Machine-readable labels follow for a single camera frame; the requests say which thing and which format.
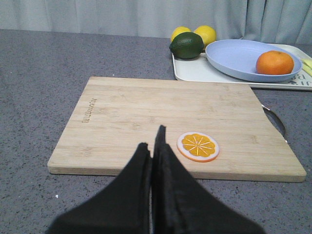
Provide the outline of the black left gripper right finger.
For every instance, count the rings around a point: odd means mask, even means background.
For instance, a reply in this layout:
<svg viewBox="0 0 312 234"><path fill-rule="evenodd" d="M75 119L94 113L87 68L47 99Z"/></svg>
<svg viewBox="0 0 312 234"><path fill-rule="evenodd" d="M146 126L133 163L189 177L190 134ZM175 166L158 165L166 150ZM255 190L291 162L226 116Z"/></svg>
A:
<svg viewBox="0 0 312 234"><path fill-rule="evenodd" d="M263 228L206 191L185 169L158 129L152 169L156 234L263 234Z"/></svg>

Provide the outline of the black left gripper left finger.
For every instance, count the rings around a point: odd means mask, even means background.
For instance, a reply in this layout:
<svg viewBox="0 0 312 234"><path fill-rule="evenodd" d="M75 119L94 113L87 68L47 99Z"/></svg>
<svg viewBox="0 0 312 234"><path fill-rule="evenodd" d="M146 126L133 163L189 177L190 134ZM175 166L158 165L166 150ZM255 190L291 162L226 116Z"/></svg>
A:
<svg viewBox="0 0 312 234"><path fill-rule="evenodd" d="M148 234L152 159L140 143L120 174L97 195L55 219L48 234Z"/></svg>

